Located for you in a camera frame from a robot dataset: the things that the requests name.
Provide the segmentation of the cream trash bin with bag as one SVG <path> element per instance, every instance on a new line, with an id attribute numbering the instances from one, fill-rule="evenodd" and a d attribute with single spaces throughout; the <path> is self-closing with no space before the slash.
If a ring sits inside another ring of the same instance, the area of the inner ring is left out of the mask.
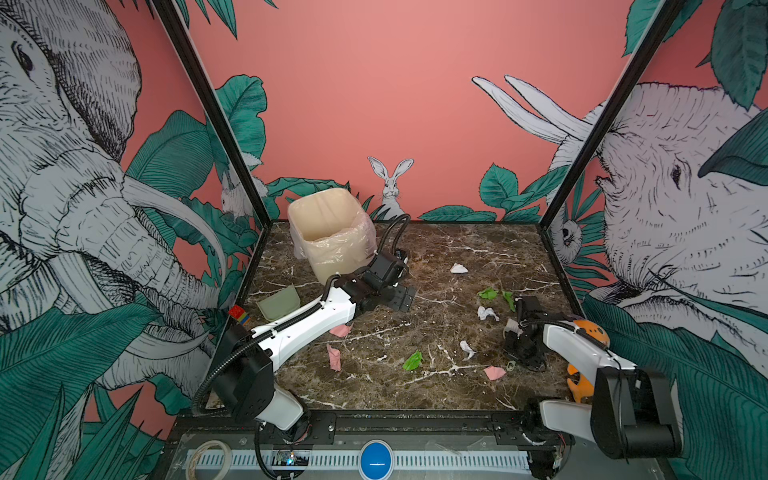
<path id="1" fill-rule="evenodd" d="M 376 231 L 359 201 L 343 188 L 302 197 L 288 207 L 294 255 L 309 262 L 318 282 L 366 266 L 376 250 Z"/>

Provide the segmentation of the light green dustpan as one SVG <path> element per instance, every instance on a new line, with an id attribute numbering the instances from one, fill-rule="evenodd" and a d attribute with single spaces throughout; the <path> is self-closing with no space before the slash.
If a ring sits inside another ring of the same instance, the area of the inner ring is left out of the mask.
<path id="1" fill-rule="evenodd" d="M 301 299 L 294 285 L 284 287 L 270 296 L 257 301 L 257 307 L 265 320 L 279 320 L 301 307 Z"/>

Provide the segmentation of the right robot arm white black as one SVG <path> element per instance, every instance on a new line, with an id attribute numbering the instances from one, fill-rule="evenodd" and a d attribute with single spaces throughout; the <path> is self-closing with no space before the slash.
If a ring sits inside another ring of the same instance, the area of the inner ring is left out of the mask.
<path id="1" fill-rule="evenodd" d="M 536 370 L 545 352 L 557 353 L 593 387 L 587 404 L 559 399 L 531 400 L 523 417 L 529 438 L 569 434 L 595 444 L 611 459 L 674 458 L 683 440 L 669 380 L 612 352 L 597 330 L 562 313 L 548 313 L 535 296 L 514 299 L 515 328 L 504 333 L 504 351 L 517 364 Z"/>

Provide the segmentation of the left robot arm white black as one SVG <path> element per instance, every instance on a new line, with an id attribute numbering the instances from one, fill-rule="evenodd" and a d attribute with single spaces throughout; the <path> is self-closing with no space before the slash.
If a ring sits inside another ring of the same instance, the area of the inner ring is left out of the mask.
<path id="1" fill-rule="evenodd" d="M 322 295 L 294 312 L 254 329 L 231 326 L 191 400 L 192 415 L 255 420 L 272 425 L 287 444 L 303 441 L 310 414 L 277 385 L 276 372 L 318 337 L 379 306 L 409 311 L 416 290 L 401 284 L 407 275 L 406 250 L 381 251 L 352 273 L 330 276 Z"/>

